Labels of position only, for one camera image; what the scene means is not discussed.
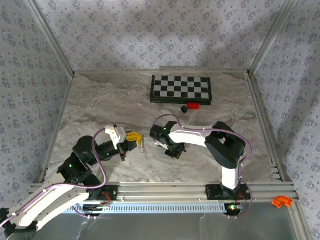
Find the gray table surface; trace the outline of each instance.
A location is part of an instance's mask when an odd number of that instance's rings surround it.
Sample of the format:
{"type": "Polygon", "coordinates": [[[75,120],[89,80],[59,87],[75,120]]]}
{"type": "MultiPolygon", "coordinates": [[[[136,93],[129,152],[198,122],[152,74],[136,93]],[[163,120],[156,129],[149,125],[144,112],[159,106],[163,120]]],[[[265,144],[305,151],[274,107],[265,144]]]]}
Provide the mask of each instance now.
{"type": "Polygon", "coordinates": [[[61,214],[33,240],[296,240],[288,209],[254,203],[237,220],[221,213],[104,214],[87,220],[61,214]]]}

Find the marble-patterned surface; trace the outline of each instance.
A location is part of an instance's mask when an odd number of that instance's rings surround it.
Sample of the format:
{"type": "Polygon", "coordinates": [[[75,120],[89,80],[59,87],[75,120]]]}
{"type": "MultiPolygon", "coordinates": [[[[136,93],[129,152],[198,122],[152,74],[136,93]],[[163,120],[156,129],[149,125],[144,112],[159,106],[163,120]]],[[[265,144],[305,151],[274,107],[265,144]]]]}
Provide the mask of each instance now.
{"type": "MultiPolygon", "coordinates": [[[[125,162],[121,162],[119,157],[105,162],[110,182],[220,181],[221,167],[206,148],[187,145],[187,153],[183,153],[180,159],[171,159],[165,155],[163,148],[154,145],[149,137],[152,123],[160,115],[168,113],[178,115],[187,125],[209,126],[217,121],[227,123],[253,144],[253,156],[245,164],[243,178],[246,181],[272,180],[267,148],[246,81],[222,73],[181,74],[172,71],[76,75],[47,177],[70,156],[80,137],[93,136],[105,125],[117,124],[127,131],[145,136],[147,157],[136,148],[127,154],[125,162]],[[150,103],[152,75],[210,77],[212,105],[183,114],[180,104],[150,103]]],[[[164,125],[170,120],[173,118],[162,118],[157,124],[164,125]]],[[[108,135],[103,133],[97,138],[98,144],[108,140],[108,135]]]]}

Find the orange object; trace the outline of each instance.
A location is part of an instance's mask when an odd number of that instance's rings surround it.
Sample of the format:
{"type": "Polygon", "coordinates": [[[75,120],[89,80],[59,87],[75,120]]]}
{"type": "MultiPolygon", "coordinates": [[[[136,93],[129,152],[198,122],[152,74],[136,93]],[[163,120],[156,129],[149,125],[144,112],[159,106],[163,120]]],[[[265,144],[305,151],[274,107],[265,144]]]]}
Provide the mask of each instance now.
{"type": "Polygon", "coordinates": [[[292,199],[287,196],[277,196],[272,200],[272,204],[277,206],[278,209],[281,208],[282,204],[290,207],[292,202],[292,199]]]}

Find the red block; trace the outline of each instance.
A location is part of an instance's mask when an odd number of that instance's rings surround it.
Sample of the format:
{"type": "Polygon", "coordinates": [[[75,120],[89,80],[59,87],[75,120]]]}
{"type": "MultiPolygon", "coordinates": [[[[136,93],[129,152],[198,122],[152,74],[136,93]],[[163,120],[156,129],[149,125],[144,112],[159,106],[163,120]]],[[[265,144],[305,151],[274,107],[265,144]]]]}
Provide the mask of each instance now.
{"type": "Polygon", "coordinates": [[[197,102],[188,102],[188,109],[198,110],[199,109],[199,103],[197,103],[197,102]]]}

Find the white wall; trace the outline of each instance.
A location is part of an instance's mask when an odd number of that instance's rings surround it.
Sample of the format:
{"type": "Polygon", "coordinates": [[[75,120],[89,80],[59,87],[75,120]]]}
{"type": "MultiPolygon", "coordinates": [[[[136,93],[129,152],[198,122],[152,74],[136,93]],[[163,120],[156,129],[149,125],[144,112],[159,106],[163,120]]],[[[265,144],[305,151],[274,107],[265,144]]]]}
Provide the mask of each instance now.
{"type": "Polygon", "coordinates": [[[249,68],[282,0],[37,0],[74,71],[249,68]]]}
{"type": "Polygon", "coordinates": [[[0,205],[40,173],[69,79],[22,0],[0,0],[0,205]]]}

